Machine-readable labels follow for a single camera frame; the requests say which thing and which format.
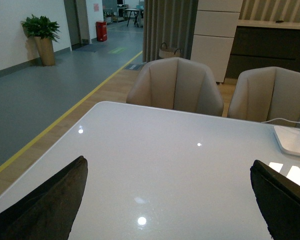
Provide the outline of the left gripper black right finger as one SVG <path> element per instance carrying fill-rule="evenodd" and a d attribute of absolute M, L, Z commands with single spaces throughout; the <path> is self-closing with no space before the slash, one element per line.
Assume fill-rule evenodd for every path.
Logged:
<path fill-rule="evenodd" d="M 300 186 L 257 159 L 250 181 L 271 237 L 300 240 Z"/>

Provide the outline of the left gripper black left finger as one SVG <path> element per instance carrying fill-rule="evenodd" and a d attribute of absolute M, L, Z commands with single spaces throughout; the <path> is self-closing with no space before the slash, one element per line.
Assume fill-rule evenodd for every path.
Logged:
<path fill-rule="evenodd" d="M 79 156 L 0 213 L 0 240 L 67 240 L 79 211 L 88 162 Z"/>

